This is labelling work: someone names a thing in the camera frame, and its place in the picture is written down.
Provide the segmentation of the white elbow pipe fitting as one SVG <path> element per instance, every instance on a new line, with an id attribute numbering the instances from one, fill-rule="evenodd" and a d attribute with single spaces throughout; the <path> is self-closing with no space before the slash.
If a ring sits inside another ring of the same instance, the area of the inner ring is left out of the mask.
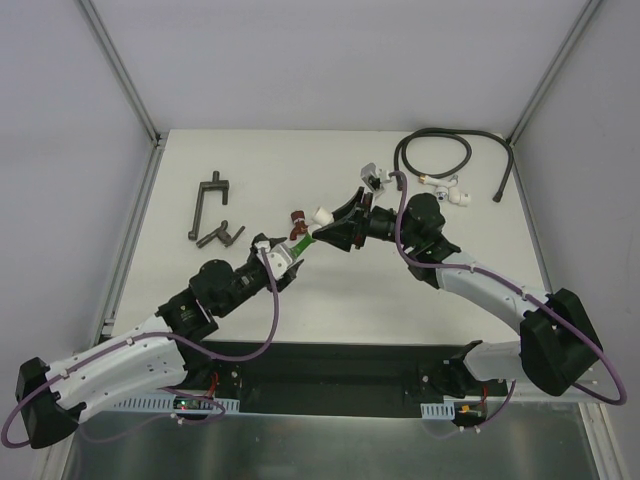
<path id="1" fill-rule="evenodd" d="M 322 206 L 318 207 L 311 215 L 311 223 L 319 228 L 328 226 L 333 222 L 333 214 Z"/>

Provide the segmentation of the green plastic faucet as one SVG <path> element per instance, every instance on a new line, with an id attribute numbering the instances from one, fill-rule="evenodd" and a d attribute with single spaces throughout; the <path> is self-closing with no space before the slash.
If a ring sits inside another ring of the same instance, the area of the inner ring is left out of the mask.
<path id="1" fill-rule="evenodd" d="M 301 240 L 290 246 L 289 251 L 292 259 L 297 261 L 301 258 L 304 251 L 307 250 L 314 242 L 315 240 L 313 237 L 310 234 L 306 234 Z"/>

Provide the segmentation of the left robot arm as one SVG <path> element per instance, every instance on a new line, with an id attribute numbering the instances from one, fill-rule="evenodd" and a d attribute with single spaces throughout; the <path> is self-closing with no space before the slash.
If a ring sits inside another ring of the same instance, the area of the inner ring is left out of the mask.
<path id="1" fill-rule="evenodd" d="M 42 449 L 72 435 L 96 414 L 138 393 L 184 383 L 204 387 L 211 377 L 206 359 L 230 361 L 210 351 L 202 340 L 227 316 L 263 289 L 277 296 L 296 277 L 303 252 L 312 244 L 305 235 L 295 244 L 257 235 L 246 263 L 238 268 L 210 260 L 187 287 L 129 331 L 65 360 L 46 363 L 34 357 L 20 366 L 17 405 L 9 420 L 23 421 L 27 438 L 9 438 L 7 448 Z"/>

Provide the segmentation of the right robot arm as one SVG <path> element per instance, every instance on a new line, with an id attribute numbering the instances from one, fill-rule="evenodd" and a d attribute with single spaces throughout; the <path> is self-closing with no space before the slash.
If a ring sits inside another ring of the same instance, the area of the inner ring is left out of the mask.
<path id="1" fill-rule="evenodd" d="M 525 380 L 559 397 L 603 360 L 601 342 L 579 297 L 520 286 L 450 242 L 445 218 L 430 193 L 403 196 L 397 210 L 374 205 L 364 190 L 333 212 L 318 208 L 310 228 L 313 239 L 343 251 L 366 240 L 392 242 L 413 277 L 458 295 L 510 327 L 517 340 L 474 341 L 444 367 L 452 395 L 473 394 L 487 380 Z"/>

